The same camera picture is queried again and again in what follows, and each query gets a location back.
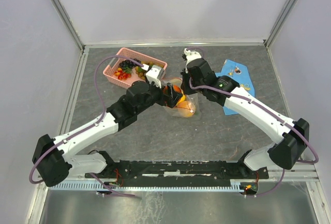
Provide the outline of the orange persimmon toy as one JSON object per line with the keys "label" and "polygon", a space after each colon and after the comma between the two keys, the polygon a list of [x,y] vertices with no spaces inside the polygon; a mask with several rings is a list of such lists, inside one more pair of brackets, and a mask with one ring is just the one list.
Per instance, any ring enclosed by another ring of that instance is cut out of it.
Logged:
{"label": "orange persimmon toy", "polygon": [[[174,85],[173,84],[173,87],[174,87],[174,90],[175,91],[182,91],[182,89],[180,88],[180,87],[178,87],[177,85]],[[166,97],[167,97],[167,86],[165,86],[164,87],[164,89],[163,89],[163,93],[166,95]]]}

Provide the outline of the yellow orange peach toy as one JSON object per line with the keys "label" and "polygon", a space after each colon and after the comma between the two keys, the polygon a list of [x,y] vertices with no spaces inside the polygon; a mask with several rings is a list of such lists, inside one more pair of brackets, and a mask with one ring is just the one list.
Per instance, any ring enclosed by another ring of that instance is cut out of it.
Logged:
{"label": "yellow orange peach toy", "polygon": [[189,118],[195,114],[196,107],[191,101],[183,101],[176,106],[180,117]]}

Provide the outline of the clear zip top bag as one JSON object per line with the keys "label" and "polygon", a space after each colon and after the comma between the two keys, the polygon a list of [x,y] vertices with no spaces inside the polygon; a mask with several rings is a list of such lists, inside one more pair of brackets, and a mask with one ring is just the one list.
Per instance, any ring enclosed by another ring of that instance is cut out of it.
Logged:
{"label": "clear zip top bag", "polygon": [[181,92],[183,97],[179,100],[174,108],[163,107],[163,109],[170,116],[189,118],[191,120],[198,120],[201,117],[199,110],[198,94],[185,95],[181,89],[182,79],[181,78],[168,78],[163,79],[163,83],[166,85],[170,83],[173,85],[176,92]]}

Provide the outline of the small red fruits toy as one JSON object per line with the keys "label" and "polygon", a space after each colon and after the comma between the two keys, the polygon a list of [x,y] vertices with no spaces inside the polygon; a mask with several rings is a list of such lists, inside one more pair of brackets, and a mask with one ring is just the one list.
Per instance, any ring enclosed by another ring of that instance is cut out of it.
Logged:
{"label": "small red fruits toy", "polygon": [[113,74],[118,80],[123,81],[131,78],[132,69],[118,67],[115,73]]}

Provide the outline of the dark grape bunch toy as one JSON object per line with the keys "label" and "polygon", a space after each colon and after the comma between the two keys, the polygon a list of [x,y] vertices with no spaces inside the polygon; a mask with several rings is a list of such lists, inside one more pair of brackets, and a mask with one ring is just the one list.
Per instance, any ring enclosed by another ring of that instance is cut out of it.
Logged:
{"label": "dark grape bunch toy", "polygon": [[141,61],[136,58],[126,59],[119,64],[119,68],[121,69],[132,69],[136,66],[141,66]]}

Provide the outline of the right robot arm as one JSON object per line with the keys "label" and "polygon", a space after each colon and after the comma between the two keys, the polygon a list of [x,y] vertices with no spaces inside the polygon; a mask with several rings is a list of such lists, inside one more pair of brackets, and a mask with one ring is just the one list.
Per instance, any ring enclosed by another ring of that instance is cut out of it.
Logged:
{"label": "right robot arm", "polygon": [[183,89],[186,93],[200,92],[209,101],[240,114],[265,134],[272,143],[244,155],[237,165],[238,174],[249,178],[270,165],[290,170],[307,147],[309,123],[300,118],[293,120],[255,99],[238,82],[228,76],[216,76],[203,58],[186,61],[182,71]]}

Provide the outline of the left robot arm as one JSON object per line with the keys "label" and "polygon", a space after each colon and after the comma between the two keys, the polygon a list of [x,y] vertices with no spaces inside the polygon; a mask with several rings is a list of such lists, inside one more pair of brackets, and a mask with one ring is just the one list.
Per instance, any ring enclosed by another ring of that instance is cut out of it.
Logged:
{"label": "left robot arm", "polygon": [[55,138],[41,136],[32,157],[33,170],[41,176],[39,182],[53,187],[70,175],[99,173],[102,177],[110,177],[114,164],[108,155],[101,152],[78,155],[78,152],[128,127],[154,104],[173,108],[183,96],[181,90],[170,83],[157,87],[154,83],[136,81],[94,120]]}

